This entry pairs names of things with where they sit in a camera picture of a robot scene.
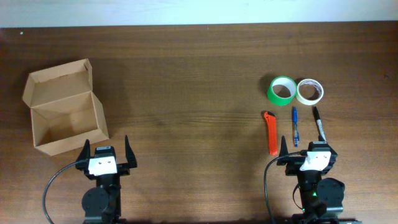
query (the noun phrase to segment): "cardboard box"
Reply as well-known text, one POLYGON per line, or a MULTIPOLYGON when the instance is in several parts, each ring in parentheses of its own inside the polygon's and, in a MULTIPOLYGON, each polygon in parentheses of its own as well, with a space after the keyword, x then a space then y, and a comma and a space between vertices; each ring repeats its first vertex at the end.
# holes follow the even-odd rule
POLYGON ((30 107, 34 147, 50 156, 109 139, 93 93, 88 59, 29 74, 22 97, 30 107))

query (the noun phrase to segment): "masking tape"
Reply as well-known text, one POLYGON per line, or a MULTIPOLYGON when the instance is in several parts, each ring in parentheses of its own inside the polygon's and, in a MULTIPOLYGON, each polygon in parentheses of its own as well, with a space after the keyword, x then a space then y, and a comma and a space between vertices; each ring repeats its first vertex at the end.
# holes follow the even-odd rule
POLYGON ((278 106, 285 106, 293 100, 293 97, 296 95, 296 92, 297 92, 296 83, 289 77, 281 76, 281 77, 274 78, 274 80, 271 82, 271 85, 267 91, 267 96, 268 96, 268 99, 273 104, 278 105, 278 106), (274 93, 274 90, 272 89, 272 87, 274 87, 276 85, 282 85, 282 86, 286 87, 290 92, 290 97, 284 98, 284 97, 280 97, 280 96, 276 95, 276 93, 274 93))
POLYGON ((298 83, 296 98, 302 104, 314 105, 315 103, 318 103, 322 99, 322 97, 323 97, 323 87, 317 81, 308 78, 308 79, 304 79, 300 83, 298 83), (318 92, 318 98, 316 100, 308 100, 308 99, 304 98, 300 94, 300 86, 302 86, 302 85, 311 85, 311 86, 315 87, 316 91, 318 92))

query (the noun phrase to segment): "white tape roll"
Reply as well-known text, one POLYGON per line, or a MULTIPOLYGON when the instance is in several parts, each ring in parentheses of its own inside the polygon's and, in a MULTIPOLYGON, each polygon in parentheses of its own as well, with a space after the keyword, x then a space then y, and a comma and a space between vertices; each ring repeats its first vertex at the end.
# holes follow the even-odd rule
POLYGON ((300 83, 298 83, 297 85, 297 94, 296 94, 296 98, 297 100, 299 100, 299 102, 301 102, 302 104, 305 105, 314 105, 315 103, 318 103, 323 97, 323 87, 321 86, 320 83, 318 83, 315 80, 312 79, 304 79, 302 80, 300 83), (308 100, 306 98, 304 98, 301 94, 300 94, 300 86, 302 85, 311 85, 314 86, 316 91, 318 92, 318 98, 316 100, 308 100))

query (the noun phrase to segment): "pen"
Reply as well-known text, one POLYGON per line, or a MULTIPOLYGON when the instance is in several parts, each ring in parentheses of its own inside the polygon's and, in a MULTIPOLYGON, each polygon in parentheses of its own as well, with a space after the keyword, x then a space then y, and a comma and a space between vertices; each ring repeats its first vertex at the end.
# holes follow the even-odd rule
POLYGON ((326 141, 325 132, 323 132, 321 117, 319 117, 319 112, 316 106, 313 107, 313 115, 315 117, 315 121, 317 122, 319 134, 322 136, 323 140, 326 141))
POLYGON ((293 132, 294 132, 293 133, 294 147, 297 147, 297 146, 299 146, 300 136, 299 136, 299 131, 297 130, 297 110, 296 110, 295 106, 293 107, 292 119, 293 119, 293 127, 294 127, 294 130, 293 130, 293 132))

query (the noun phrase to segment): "orange box cutter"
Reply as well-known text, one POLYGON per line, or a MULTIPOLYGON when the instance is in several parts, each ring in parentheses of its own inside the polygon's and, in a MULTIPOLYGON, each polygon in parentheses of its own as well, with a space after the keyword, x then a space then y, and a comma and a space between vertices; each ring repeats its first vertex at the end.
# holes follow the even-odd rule
POLYGON ((269 154, 274 156, 278 154, 278 142, 276 136, 276 117, 269 111, 263 111, 262 116, 264 117, 268 127, 268 148, 269 154))

